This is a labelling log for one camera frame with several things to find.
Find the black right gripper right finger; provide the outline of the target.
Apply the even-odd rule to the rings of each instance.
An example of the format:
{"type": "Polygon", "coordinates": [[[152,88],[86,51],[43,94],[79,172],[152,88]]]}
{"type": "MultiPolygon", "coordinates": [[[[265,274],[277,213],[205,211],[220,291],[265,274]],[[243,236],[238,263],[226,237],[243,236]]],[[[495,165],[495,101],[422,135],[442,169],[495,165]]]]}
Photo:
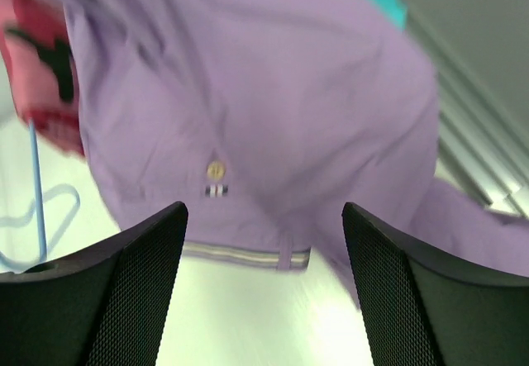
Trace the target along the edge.
{"type": "Polygon", "coordinates": [[[448,254],[354,203],[342,220],[373,364],[528,364],[527,278],[448,254]]]}

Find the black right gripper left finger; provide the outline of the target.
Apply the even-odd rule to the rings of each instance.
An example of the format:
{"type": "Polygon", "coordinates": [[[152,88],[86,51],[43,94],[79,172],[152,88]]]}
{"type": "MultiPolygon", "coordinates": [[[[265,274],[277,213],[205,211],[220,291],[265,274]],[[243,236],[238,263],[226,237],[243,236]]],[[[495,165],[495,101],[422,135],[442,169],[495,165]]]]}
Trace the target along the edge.
{"type": "Polygon", "coordinates": [[[154,365],[187,222],[176,202],[75,253],[3,273],[1,364],[154,365]]]}

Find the purple trousers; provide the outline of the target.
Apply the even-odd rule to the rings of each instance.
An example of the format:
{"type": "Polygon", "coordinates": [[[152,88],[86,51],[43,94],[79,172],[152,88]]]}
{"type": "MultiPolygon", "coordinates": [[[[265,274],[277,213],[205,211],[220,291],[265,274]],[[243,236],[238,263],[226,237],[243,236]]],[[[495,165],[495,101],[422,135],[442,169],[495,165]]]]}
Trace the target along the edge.
{"type": "Polygon", "coordinates": [[[188,208],[185,252],[355,289],[341,213],[528,273],[528,223],[437,179],[436,71],[370,0],[52,0],[79,81],[84,154],[128,229],[188,208]]]}

